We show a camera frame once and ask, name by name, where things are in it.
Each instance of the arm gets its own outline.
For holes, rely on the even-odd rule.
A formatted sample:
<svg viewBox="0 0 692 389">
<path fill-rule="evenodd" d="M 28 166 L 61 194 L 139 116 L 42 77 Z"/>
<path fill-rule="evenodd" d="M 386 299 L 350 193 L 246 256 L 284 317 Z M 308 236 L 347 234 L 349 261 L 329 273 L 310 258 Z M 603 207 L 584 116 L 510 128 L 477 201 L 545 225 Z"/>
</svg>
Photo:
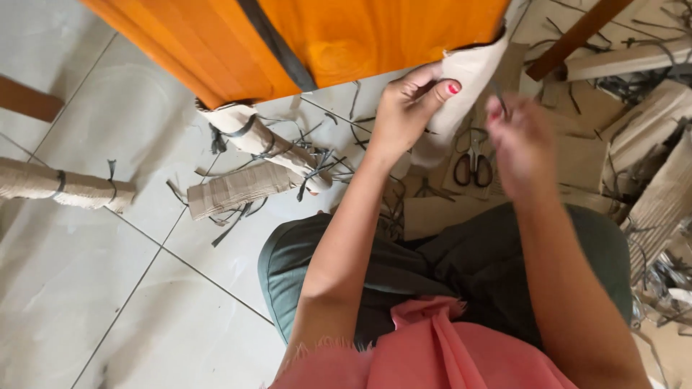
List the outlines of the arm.
<svg viewBox="0 0 692 389">
<path fill-rule="evenodd" d="M 538 107 L 505 96 L 488 103 L 502 186 L 514 202 L 534 316 L 550 359 L 580 388 L 650 388 L 617 308 L 581 251 L 560 203 L 554 133 Z"/>
<path fill-rule="evenodd" d="M 363 162 L 308 266 L 280 370 L 293 360 L 300 345 L 313 350 L 324 337 L 353 342 L 390 170 L 423 134 L 434 112 L 461 89 L 452 80 L 426 87 L 440 74 L 439 62 L 425 65 L 392 81 L 383 92 Z"/>
</svg>

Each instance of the orange wooden table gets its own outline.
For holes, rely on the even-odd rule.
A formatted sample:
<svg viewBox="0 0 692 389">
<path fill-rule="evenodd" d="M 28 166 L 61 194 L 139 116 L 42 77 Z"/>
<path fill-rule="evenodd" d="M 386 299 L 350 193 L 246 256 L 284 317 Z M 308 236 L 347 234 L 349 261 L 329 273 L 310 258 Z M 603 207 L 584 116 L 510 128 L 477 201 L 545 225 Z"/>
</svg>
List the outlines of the orange wooden table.
<svg viewBox="0 0 692 389">
<path fill-rule="evenodd" d="M 254 1 L 82 0 L 209 108 L 301 92 L 241 7 Z M 509 0 L 257 2 L 323 88 L 440 60 L 443 50 L 490 42 Z"/>
</svg>

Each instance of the dark green pants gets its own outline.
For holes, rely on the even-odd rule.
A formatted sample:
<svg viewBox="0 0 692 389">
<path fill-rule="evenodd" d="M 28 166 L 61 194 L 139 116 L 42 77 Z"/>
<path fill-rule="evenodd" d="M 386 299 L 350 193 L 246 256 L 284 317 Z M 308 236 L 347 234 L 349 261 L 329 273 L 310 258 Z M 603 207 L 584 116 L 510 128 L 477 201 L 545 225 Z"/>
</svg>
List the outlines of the dark green pants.
<svg viewBox="0 0 692 389">
<path fill-rule="evenodd" d="M 567 211 L 592 270 L 629 323 L 630 260 L 624 235 L 599 213 L 576 206 L 567 206 Z M 259 255 L 259 283 L 274 325 L 286 343 L 307 266 L 330 220 L 331 215 L 320 214 L 282 224 Z M 510 203 L 448 227 L 415 250 L 376 238 L 355 344 L 367 345 L 394 331 L 390 308 L 420 295 L 458 296 L 468 302 L 459 320 L 542 348 Z"/>
</svg>

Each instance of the person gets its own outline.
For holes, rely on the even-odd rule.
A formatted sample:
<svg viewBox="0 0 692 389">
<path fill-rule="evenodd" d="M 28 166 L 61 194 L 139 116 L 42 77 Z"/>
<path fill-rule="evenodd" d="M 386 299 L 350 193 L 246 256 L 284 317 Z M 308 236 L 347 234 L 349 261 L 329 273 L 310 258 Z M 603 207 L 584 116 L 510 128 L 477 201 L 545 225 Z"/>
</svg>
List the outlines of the person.
<svg viewBox="0 0 692 389">
<path fill-rule="evenodd" d="M 418 246 L 375 238 L 394 163 L 462 88 L 439 62 L 392 81 L 334 216 L 282 224 L 260 284 L 288 345 L 272 388 L 649 388 L 628 330 L 615 223 L 560 203 L 554 131 L 531 99 L 487 102 L 511 203 Z"/>
</svg>

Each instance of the wooden chair leg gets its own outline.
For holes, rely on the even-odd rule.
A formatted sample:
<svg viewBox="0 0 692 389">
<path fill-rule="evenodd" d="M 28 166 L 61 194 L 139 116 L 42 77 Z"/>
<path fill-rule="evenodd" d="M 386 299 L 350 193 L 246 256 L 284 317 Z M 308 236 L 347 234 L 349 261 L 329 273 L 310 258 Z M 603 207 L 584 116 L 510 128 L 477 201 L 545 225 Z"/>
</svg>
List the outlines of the wooden chair leg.
<svg viewBox="0 0 692 389">
<path fill-rule="evenodd" d="M 0 108 L 51 123 L 64 103 L 0 75 Z"/>
<path fill-rule="evenodd" d="M 555 44 L 541 55 L 526 74 L 535 81 L 542 80 L 560 66 L 576 49 L 601 30 L 633 0 L 600 0 L 581 17 Z"/>
</svg>

